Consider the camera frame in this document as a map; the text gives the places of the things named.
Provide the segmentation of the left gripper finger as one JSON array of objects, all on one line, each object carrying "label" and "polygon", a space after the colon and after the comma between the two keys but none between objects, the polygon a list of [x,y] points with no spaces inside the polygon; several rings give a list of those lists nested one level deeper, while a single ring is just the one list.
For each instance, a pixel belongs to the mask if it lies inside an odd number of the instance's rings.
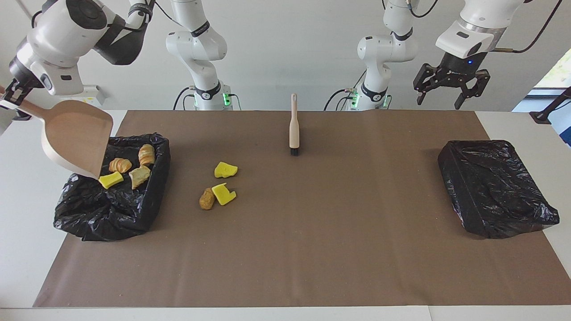
[{"label": "left gripper finger", "polygon": [[[461,89],[457,100],[454,103],[455,109],[459,110],[465,100],[473,97],[480,97],[489,82],[491,75],[487,70],[478,70],[474,75],[459,75],[458,85]],[[475,79],[476,82],[472,87],[468,87],[468,82]]]},{"label": "left gripper finger", "polygon": [[424,63],[413,80],[413,88],[418,92],[416,102],[419,106],[422,104],[426,94],[434,89],[432,80],[436,74],[436,70],[436,67]]}]

